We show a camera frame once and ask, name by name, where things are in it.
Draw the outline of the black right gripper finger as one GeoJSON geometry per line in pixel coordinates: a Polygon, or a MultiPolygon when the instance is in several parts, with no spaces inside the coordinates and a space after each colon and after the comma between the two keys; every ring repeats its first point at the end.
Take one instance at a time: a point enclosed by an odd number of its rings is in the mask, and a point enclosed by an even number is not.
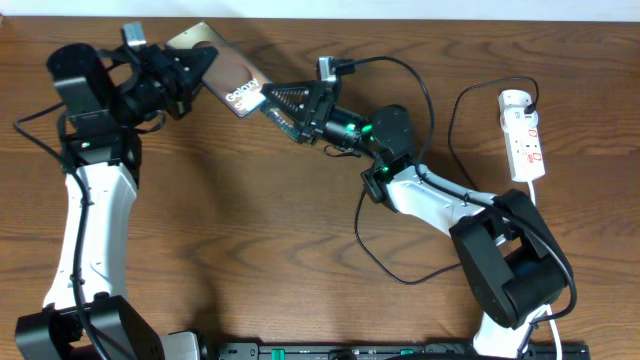
{"type": "Polygon", "coordinates": [[[325,85],[319,80],[269,83],[262,87],[261,93],[295,122],[308,123],[325,93],[325,85]]]}
{"type": "Polygon", "coordinates": [[[299,144],[306,142],[304,125],[293,115],[288,114],[272,102],[265,102],[260,107],[260,111],[289,139],[299,144]]]}

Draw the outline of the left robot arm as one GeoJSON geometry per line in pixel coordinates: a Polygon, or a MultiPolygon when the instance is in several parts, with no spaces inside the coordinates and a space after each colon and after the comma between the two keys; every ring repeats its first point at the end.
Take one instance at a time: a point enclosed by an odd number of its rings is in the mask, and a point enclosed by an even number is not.
{"type": "Polygon", "coordinates": [[[203,335],[159,335],[128,302],[128,223],[143,135],[191,111],[217,57],[213,47],[163,49],[142,40],[115,50],[85,43],[50,55],[61,97],[56,127],[68,194],[62,252],[41,311],[21,316],[27,359],[208,359],[203,335]]]}

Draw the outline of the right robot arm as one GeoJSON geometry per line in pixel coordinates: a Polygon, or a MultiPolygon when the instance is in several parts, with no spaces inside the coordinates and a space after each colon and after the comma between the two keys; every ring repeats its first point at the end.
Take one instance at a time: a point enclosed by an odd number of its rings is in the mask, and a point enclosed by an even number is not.
{"type": "Polygon", "coordinates": [[[323,140],[368,156],[364,195],[448,235],[483,310],[472,346],[479,357],[522,359],[542,322],[577,302],[573,270],[531,199],[512,189],[482,193],[432,173],[415,159],[408,111],[388,105],[368,116],[338,106],[326,81],[267,84],[261,110],[297,143],[323,140]]]}

